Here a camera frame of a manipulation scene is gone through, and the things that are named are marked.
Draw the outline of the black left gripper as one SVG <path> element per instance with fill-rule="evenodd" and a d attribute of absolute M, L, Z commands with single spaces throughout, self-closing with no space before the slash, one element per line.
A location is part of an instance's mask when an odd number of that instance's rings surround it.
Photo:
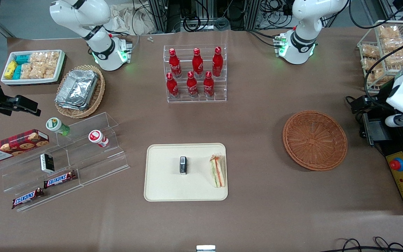
<path fill-rule="evenodd" d="M 397 110 L 387 103 L 387 98 L 392 91 L 393 85 L 394 80 L 386 82 L 385 84 L 380 86 L 379 92 L 374 96 L 371 96 L 371 94 L 368 93 L 367 85 L 363 85 L 363 90 L 370 102 L 376 107 L 380 107 L 382 110 L 385 110 L 387 112 L 387 115 L 397 114 Z M 359 98 L 351 98 L 351 106 L 352 114 L 357 114 L 361 111 L 365 111 L 365 97 L 360 96 Z"/>

